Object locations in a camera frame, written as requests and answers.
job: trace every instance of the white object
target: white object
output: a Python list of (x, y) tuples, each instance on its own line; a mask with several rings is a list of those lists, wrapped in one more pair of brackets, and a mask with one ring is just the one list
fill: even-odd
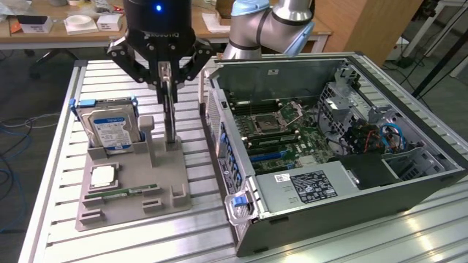
[(65, 20), (65, 29), (67, 35), (77, 35), (97, 32), (94, 20), (86, 15), (73, 15)]
[(406, 48), (407, 44), (409, 44), (407, 40), (399, 37), (397, 39), (397, 42), (393, 46), (391, 51), (387, 54), (386, 60), (397, 60), (401, 56), (401, 50)]
[(99, 166), (93, 169), (90, 185), (94, 187), (107, 186), (114, 180), (115, 170), (111, 166)]
[(81, 5), (83, 4), (85, 0), (67, 0), (69, 5)]
[(221, 26), (214, 14), (201, 14), (206, 29), (210, 33), (226, 33), (230, 26)]
[[(446, 26), (445, 26), (443, 30), (439, 32), (439, 34), (438, 34), (437, 38), (434, 39), (434, 41), (431, 42), (429, 49), (433, 47), (434, 43), (437, 43), (438, 39), (441, 39), (441, 38), (443, 37), (445, 32), (446, 32), (447, 30), (450, 30), (450, 26), (449, 26), (449, 25), (451, 24), (453, 20), (458, 17), (458, 14), (462, 13), (463, 10), (468, 8), (468, 1), (465, 1), (465, 0), (441, 0), (441, 1), (437, 2), (437, 6), (435, 6), (435, 8), (434, 8), (434, 16), (433, 16), (431, 18), (429, 17), (429, 18), (425, 20), (425, 22), (423, 22), (423, 24), (422, 24), (419, 30), (418, 30), (417, 33), (415, 33), (414, 38), (411, 39), (411, 41), (410, 41), (410, 43), (409, 43), (409, 45), (407, 45), (407, 47), (406, 47), (406, 49), (405, 49), (405, 51), (403, 51), (403, 53), (402, 53), (402, 56), (403, 56), (403, 57), (407, 57), (407, 56), (409, 56), (410, 51), (414, 49), (417, 43), (419, 42), (422, 36), (425, 35), (425, 32), (426, 32), (426, 30), (429, 29), (429, 27), (430, 27), (433, 21), (435, 20), (435, 18), (437, 18), (437, 16), (438, 16), (441, 10), (443, 9), (443, 7), (462, 7), (462, 8), (461, 8), (459, 11), (455, 13), (455, 15), (453, 16), (453, 18), (447, 21)], [(423, 53), (423, 56), (430, 56), (430, 53), (431, 53), (430, 51), (429, 51), (429, 52), (425, 52), (425, 53)]]
[(25, 33), (45, 33), (46, 34), (50, 32), (53, 23), (51, 23), (51, 18), (47, 17), (45, 20), (45, 23), (41, 25), (34, 25), (34, 24), (27, 24), (27, 25), (19, 24), (19, 25), (21, 25), (22, 32), (25, 32)]
[(122, 18), (119, 15), (101, 15), (97, 19), (97, 28), (99, 31), (119, 31)]

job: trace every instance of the white label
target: white label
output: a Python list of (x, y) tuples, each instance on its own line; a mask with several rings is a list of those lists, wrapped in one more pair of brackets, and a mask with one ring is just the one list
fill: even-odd
[(289, 174), (277, 174), (274, 175), (275, 182), (290, 181)]
[(93, 123), (103, 148), (121, 150), (129, 147), (131, 140), (129, 132), (123, 130), (123, 118), (95, 119)]

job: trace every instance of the hard disk drive label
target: hard disk drive label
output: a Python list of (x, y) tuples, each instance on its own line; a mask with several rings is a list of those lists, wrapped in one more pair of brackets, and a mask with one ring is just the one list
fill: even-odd
[(127, 131), (123, 129), (123, 118), (95, 119), (93, 123), (103, 148), (119, 150), (130, 147), (131, 139)]

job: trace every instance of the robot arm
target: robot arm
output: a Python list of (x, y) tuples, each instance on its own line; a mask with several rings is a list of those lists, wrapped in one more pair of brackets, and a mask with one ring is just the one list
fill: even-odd
[[(157, 103), (163, 106), (166, 143), (175, 141), (177, 89), (185, 80), (194, 79), (214, 55), (209, 42), (194, 36), (190, 5), (190, 0), (123, 0), (127, 30), (107, 49), (111, 60), (134, 81), (146, 82), (155, 90)], [(147, 68), (134, 60), (129, 48), (147, 60)], [(190, 60), (179, 67), (185, 56)]]
[(223, 59), (258, 59), (259, 46), (295, 56), (313, 28), (314, 0), (235, 0)]

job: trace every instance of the blue expansion slot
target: blue expansion slot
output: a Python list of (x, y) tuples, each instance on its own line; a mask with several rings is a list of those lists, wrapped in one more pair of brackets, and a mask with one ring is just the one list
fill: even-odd
[(279, 159), (283, 157), (283, 155), (285, 155), (285, 151), (269, 153), (266, 155), (253, 156), (253, 157), (250, 157), (250, 162), (254, 163), (254, 162), (259, 162), (259, 161)]

